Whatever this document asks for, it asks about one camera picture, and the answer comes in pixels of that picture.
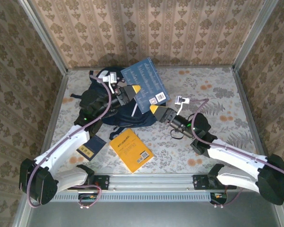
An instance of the black backpack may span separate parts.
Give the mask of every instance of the black backpack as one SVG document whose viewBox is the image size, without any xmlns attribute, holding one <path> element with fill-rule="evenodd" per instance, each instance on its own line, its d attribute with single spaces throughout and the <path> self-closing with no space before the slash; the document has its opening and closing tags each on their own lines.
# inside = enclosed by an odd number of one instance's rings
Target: black backpack
<svg viewBox="0 0 284 227">
<path fill-rule="evenodd" d="M 113 89 L 122 87 L 122 85 L 125 83 L 125 79 L 123 78 L 123 75 L 121 73 L 121 70 L 124 68 L 122 67 L 106 67 L 102 69 L 96 77 L 102 78 L 103 76 L 109 75 L 110 72 L 116 72 L 117 75 L 117 83 L 113 84 L 112 87 Z M 107 91 L 103 87 L 102 84 L 98 83 L 96 80 L 92 79 L 91 80 L 91 85 L 89 89 L 96 90 L 99 94 L 99 96 L 105 97 L 107 96 Z M 72 94 L 71 97 L 75 98 L 80 98 L 80 96 Z M 133 99 L 130 103 L 123 105 L 118 108 L 116 114 L 109 116 L 109 117 L 103 117 L 102 122 L 104 124 L 108 125 L 115 125 L 119 127 L 118 130 L 115 132 L 112 132 L 109 136 L 109 139 L 112 140 L 114 136 L 120 134 L 125 128 L 138 128 L 138 127 L 146 127 L 146 126 L 151 126 L 153 125 L 157 119 L 155 116 L 151 113 L 151 111 L 148 111 L 144 114 L 141 113 L 140 109 L 137 107 L 134 115 L 132 116 L 133 109 L 136 105 L 136 101 Z"/>
</svg>

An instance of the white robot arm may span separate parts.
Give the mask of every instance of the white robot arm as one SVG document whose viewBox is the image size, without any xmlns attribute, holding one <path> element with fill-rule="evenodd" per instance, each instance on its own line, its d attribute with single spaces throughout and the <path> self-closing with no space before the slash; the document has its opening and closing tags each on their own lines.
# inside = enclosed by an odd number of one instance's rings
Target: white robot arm
<svg viewBox="0 0 284 227">
<path fill-rule="evenodd" d="M 178 96 L 176 104 L 186 101 Z M 204 184 L 203 189 L 216 189 L 218 185 L 234 185 L 258 192 L 273 204 L 283 204 L 284 161 L 279 156 L 256 155 L 227 144 L 209 133 L 211 126 L 201 113 L 194 116 L 195 123 L 192 128 L 191 122 L 179 115 L 179 111 L 157 105 L 152 105 L 150 109 L 159 122 L 167 123 L 173 130 L 192 139 L 190 146 L 194 152 L 234 166 L 233 168 L 216 164 L 209 172 L 208 184 Z M 194 134 L 204 143 L 197 140 Z"/>
<path fill-rule="evenodd" d="M 72 132 L 79 129 L 81 126 L 73 125 L 71 129 L 58 142 L 68 137 Z M 87 179 L 88 174 L 85 170 L 75 167 L 72 170 L 58 172 L 62 164 L 70 158 L 71 154 L 78 149 L 82 144 L 89 140 L 89 132 L 83 130 L 72 136 L 69 140 L 63 143 L 42 165 L 41 168 L 48 168 L 48 171 L 53 176 L 53 179 L 58 181 L 57 192 L 73 187 L 75 185 L 82 185 Z M 50 148 L 47 152 L 35 158 L 35 163 L 38 164 L 46 155 L 52 151 Z"/>
</svg>

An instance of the book cover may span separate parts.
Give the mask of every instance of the book cover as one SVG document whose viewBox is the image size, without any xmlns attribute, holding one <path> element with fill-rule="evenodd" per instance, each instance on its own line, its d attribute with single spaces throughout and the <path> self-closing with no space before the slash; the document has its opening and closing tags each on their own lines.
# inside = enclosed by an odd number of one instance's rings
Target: book cover
<svg viewBox="0 0 284 227">
<path fill-rule="evenodd" d="M 109 145 L 132 173 L 153 157 L 153 153 L 131 129 L 114 138 Z"/>
<path fill-rule="evenodd" d="M 95 135 L 86 143 L 81 145 L 76 151 L 84 156 L 88 161 L 91 161 L 105 145 L 106 142 L 99 136 Z"/>
<path fill-rule="evenodd" d="M 151 105 L 160 105 L 170 100 L 150 58 L 121 70 L 121 73 L 128 85 L 141 86 L 135 100 L 142 114 L 149 111 Z"/>
</svg>

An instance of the metal frame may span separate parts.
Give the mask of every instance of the metal frame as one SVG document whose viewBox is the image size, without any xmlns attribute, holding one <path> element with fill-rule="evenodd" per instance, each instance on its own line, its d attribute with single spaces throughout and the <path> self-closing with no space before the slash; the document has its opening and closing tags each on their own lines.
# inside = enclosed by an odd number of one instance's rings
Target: metal frame
<svg viewBox="0 0 284 227">
<path fill-rule="evenodd" d="M 232 69 L 232 72 L 233 72 L 233 76 L 234 76 L 234 79 L 235 79 L 235 82 L 236 82 L 236 85 L 237 85 L 237 88 L 238 88 L 238 92 L 239 92 L 239 95 L 240 95 L 240 98 L 241 98 L 241 102 L 243 104 L 243 109 L 244 109 L 244 112 L 245 112 L 245 115 L 246 115 L 246 118 L 247 118 L 247 122 L 248 122 L 248 125 L 249 125 L 249 128 L 250 128 L 251 136 L 254 140 L 256 150 L 260 155 L 267 155 L 264 152 L 259 134 L 257 132 L 256 124 L 253 120 L 252 113 L 251 113 L 251 110 L 250 110 L 250 107 L 249 107 L 249 104 L 248 104 L 248 101 L 247 101 L 247 98 L 246 98 L 246 95 L 245 95 L 245 92 L 244 92 L 244 88 L 243 88 L 239 73 L 235 69 Z M 277 213 L 281 227 L 284 227 L 284 203 L 283 203 L 282 206 L 275 205 L 275 211 Z"/>
<path fill-rule="evenodd" d="M 22 195 L 13 222 L 13 227 L 26 227 L 32 208 L 27 202 L 27 195 Z"/>
<path fill-rule="evenodd" d="M 52 42 L 50 35 L 48 34 L 47 30 L 45 29 L 40 17 L 38 16 L 34 6 L 32 5 L 30 0 L 18 0 L 20 5 L 23 7 L 24 11 L 26 12 L 29 20 L 32 22 L 35 30 L 38 32 L 40 38 L 42 39 L 43 43 L 45 44 L 48 52 L 51 54 L 53 60 L 55 61 L 57 67 L 59 68 L 62 75 L 66 75 L 67 69 L 66 65 L 62 57 L 59 54 L 59 51 L 55 47 Z"/>
<path fill-rule="evenodd" d="M 204 68 L 231 68 L 231 65 L 176 65 L 176 66 L 156 66 L 156 69 L 204 69 Z M 69 68 L 69 71 L 81 70 L 101 70 L 103 67 L 79 67 Z"/>
<path fill-rule="evenodd" d="M 223 192 L 224 190 L 195 190 L 193 175 L 188 174 L 112 174 L 107 192 Z M 69 192 L 96 192 L 97 190 L 68 190 Z"/>
<path fill-rule="evenodd" d="M 77 192 L 61 192 L 51 202 L 79 202 Z M 102 192 L 99 202 L 210 202 L 210 192 Z"/>
<path fill-rule="evenodd" d="M 236 85 L 237 85 L 237 88 L 238 88 L 240 99 L 241 99 L 243 109 L 244 109 L 244 112 L 245 112 L 245 115 L 246 115 L 246 119 L 247 119 L 247 122 L 248 122 L 248 125 L 249 125 L 249 128 L 250 128 L 251 136 L 254 140 L 256 150 L 257 150 L 259 155 L 266 155 L 265 152 L 264 152 L 259 134 L 257 132 L 257 127 L 256 127 L 256 124 L 255 124 L 255 121 L 252 117 L 252 113 L 251 113 L 251 110 L 250 110 L 250 107 L 249 107 L 249 104 L 248 104 L 248 101 L 247 101 L 247 98 L 246 98 L 246 94 L 244 92 L 244 88 L 243 88 L 239 73 L 235 69 L 232 69 L 232 73 L 233 73 L 233 77 L 235 79 L 235 82 L 236 82 Z"/>
<path fill-rule="evenodd" d="M 45 138 L 44 138 L 43 146 L 42 146 L 42 149 L 41 149 L 41 154 L 46 152 L 51 147 L 51 143 L 52 143 L 52 140 L 53 140 L 53 133 L 55 131 L 56 124 L 57 124 L 57 121 L 58 121 L 58 116 L 59 116 L 59 112 L 60 112 L 60 109 L 61 109 L 64 93 L 65 93 L 65 90 L 66 90 L 66 87 L 67 87 L 68 78 L 69 77 L 68 77 L 67 74 L 65 76 L 63 76 L 63 78 L 62 78 L 60 88 L 59 88 L 59 91 L 58 91 L 58 95 L 57 95 L 57 98 L 56 98 L 56 102 L 55 102 L 55 105 L 53 106 L 52 116 L 51 116 L 51 119 L 49 121 L 48 128 L 47 128 L 47 131 L 46 131 L 46 135 L 45 135 Z"/>
<path fill-rule="evenodd" d="M 246 37 L 244 44 L 242 45 L 235 61 L 234 61 L 234 69 L 235 71 L 239 71 L 241 65 L 246 59 L 248 53 L 250 52 L 252 46 L 257 40 L 260 32 L 262 31 L 264 25 L 266 24 L 268 18 L 270 17 L 272 11 L 274 10 L 278 0 L 267 0 L 264 1 L 263 7 L 260 10 L 248 36 Z"/>
</svg>

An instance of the table surface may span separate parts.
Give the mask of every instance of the table surface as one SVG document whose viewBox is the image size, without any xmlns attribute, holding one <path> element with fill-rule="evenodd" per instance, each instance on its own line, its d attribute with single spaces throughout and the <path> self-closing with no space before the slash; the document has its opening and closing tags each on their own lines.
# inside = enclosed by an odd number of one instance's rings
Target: table surface
<svg viewBox="0 0 284 227">
<path fill-rule="evenodd" d="M 179 106 L 174 104 L 175 97 L 179 95 L 189 97 L 191 100 L 209 98 L 210 101 L 201 112 L 212 126 L 210 133 L 231 145 L 256 153 L 231 68 L 159 68 L 158 73 L 171 98 L 167 102 L 168 107 L 179 109 Z M 68 85 L 52 145 L 65 135 L 78 117 L 80 100 L 71 98 L 70 94 L 81 95 L 90 86 L 88 70 L 69 71 L 68 75 Z M 184 105 L 181 115 L 188 117 L 199 105 L 199 103 Z M 114 126 L 103 124 L 97 135 L 109 142 L 109 134 L 113 128 Z M 186 137 L 182 140 L 172 139 L 169 134 L 171 129 L 160 122 L 150 127 L 133 129 L 154 153 L 154 158 L 135 174 L 205 173 L 216 163 L 221 163 L 197 155 L 190 147 L 191 140 Z M 62 165 L 60 171 L 82 163 L 98 174 L 130 174 L 108 143 L 90 162 L 74 150 L 73 155 Z"/>
</svg>

